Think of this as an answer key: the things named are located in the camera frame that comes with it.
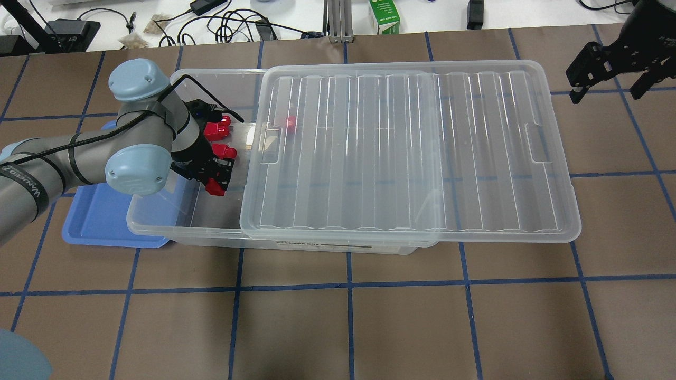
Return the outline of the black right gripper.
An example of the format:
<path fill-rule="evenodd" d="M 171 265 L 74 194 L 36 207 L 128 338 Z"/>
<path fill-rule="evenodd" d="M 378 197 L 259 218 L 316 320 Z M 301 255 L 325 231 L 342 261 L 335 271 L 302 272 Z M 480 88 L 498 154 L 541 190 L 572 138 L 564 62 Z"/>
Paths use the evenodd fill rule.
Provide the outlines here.
<path fill-rule="evenodd" d="M 637 1 L 618 38 L 608 46 L 587 43 L 566 69 L 573 104 L 587 91 L 624 73 L 640 73 L 630 94 L 641 99 L 653 85 L 675 76 L 674 1 Z"/>

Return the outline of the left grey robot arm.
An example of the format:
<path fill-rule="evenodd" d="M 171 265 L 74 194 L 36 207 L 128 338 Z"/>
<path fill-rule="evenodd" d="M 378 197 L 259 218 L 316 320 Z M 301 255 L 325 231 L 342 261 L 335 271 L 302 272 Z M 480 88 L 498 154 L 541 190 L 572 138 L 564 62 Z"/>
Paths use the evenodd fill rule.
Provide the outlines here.
<path fill-rule="evenodd" d="M 222 196 L 229 187 L 236 149 L 213 146 L 204 132 L 224 116 L 244 119 L 213 97 L 183 101 L 175 82 L 148 59 L 116 67 L 108 79 L 120 101 L 116 127 L 74 135 L 20 140 L 2 149 L 1 236 L 10 241 L 75 187 L 107 183 L 117 192 L 152 195 L 171 172 Z"/>

